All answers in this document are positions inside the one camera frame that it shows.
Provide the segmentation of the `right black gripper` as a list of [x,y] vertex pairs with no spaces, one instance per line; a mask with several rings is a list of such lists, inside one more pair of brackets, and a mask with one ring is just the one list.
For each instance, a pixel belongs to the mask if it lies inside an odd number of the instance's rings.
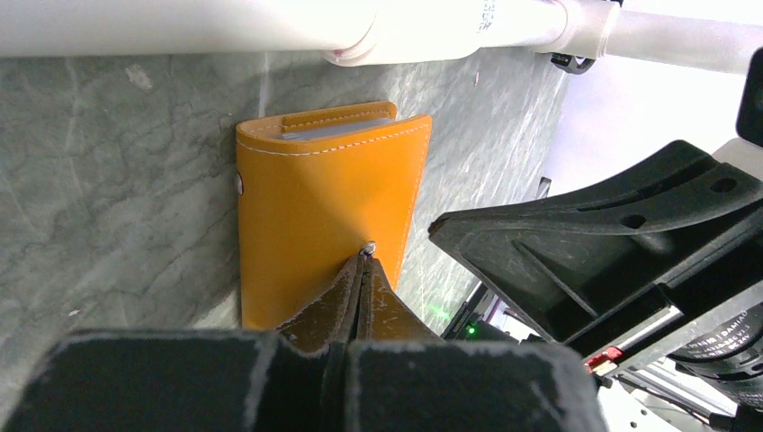
[[738,137],[669,143],[622,173],[538,201],[452,211],[430,240],[540,334],[633,367],[667,356],[762,428],[762,54]]

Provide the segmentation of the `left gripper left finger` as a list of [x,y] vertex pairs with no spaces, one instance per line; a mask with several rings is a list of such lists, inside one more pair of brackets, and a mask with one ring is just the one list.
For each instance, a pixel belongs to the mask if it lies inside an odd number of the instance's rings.
[[365,260],[283,330],[83,330],[42,357],[6,431],[352,431]]

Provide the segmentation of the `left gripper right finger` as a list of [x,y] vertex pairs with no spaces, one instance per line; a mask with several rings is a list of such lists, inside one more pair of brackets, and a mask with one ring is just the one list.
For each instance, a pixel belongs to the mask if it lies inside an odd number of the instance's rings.
[[603,431],[597,386],[564,346],[445,341],[363,261],[346,351],[349,431]]

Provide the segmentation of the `orange leather card holder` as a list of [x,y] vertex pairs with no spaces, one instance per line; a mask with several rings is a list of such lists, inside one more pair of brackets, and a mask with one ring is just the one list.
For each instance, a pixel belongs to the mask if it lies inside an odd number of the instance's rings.
[[380,101],[236,128],[240,308],[274,329],[319,297],[368,243],[399,282],[433,120]]

